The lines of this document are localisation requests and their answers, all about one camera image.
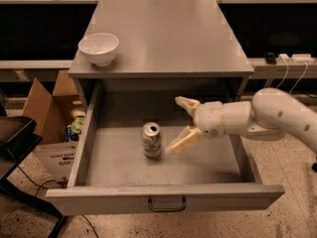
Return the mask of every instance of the speckled floor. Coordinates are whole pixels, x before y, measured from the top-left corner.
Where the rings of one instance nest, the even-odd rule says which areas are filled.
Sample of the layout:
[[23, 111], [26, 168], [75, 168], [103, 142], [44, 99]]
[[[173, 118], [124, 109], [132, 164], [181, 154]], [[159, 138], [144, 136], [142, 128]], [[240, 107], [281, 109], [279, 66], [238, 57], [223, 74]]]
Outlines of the speckled floor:
[[[282, 184], [286, 193], [262, 211], [162, 213], [86, 216], [99, 237], [317, 237], [315, 154], [287, 135], [276, 142], [246, 140], [264, 184]], [[21, 168], [37, 183], [52, 179], [30, 154]], [[30, 194], [37, 187], [19, 171], [9, 181]], [[52, 182], [47, 187], [60, 187]], [[45, 198], [42, 189], [39, 197]], [[0, 196], [0, 237], [47, 237], [56, 219]], [[58, 237], [96, 237], [81, 216], [69, 217]]]

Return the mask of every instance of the white bowl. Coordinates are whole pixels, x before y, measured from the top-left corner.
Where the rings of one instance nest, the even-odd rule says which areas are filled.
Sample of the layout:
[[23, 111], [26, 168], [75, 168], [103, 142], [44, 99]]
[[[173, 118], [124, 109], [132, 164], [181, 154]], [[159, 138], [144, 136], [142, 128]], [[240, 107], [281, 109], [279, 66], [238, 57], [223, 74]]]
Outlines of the white bowl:
[[118, 46], [119, 39], [107, 33], [86, 36], [78, 44], [87, 60], [98, 66], [110, 64], [117, 55]]

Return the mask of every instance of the cardboard box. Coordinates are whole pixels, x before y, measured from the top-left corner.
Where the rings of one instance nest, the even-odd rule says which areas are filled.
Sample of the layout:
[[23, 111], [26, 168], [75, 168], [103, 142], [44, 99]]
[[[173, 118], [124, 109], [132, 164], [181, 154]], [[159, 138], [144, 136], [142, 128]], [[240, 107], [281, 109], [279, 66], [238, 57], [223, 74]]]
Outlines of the cardboard box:
[[72, 101], [79, 99], [67, 73], [59, 72], [53, 95], [35, 79], [23, 110], [24, 116], [37, 122], [34, 133], [43, 137], [34, 150], [36, 157], [60, 181], [69, 177], [77, 146], [77, 142], [64, 142], [64, 130], [72, 122], [70, 111], [78, 107]]

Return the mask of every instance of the open drawer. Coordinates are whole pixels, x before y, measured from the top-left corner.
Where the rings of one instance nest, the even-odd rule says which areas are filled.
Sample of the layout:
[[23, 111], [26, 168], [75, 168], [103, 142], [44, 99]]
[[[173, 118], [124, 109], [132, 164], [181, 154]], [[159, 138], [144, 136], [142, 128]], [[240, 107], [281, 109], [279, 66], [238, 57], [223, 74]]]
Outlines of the open drawer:
[[[205, 139], [179, 155], [162, 150], [157, 160], [144, 155], [143, 125], [157, 122], [165, 147], [191, 125], [174, 97], [201, 97], [213, 83], [143, 79], [141, 90], [133, 79], [97, 80], [67, 188], [50, 189], [48, 200], [64, 215], [269, 207], [284, 189], [262, 183], [239, 136]], [[202, 102], [212, 100], [211, 95]]]

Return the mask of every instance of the black handle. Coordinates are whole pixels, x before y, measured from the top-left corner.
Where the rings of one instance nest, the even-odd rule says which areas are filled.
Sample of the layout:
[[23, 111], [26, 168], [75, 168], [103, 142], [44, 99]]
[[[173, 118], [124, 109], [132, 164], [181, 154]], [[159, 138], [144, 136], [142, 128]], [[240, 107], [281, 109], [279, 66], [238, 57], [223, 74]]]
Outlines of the black handle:
[[177, 212], [182, 211], [186, 208], [186, 198], [182, 198], [182, 205], [178, 208], [154, 208], [152, 204], [152, 199], [149, 199], [149, 209], [153, 212]]

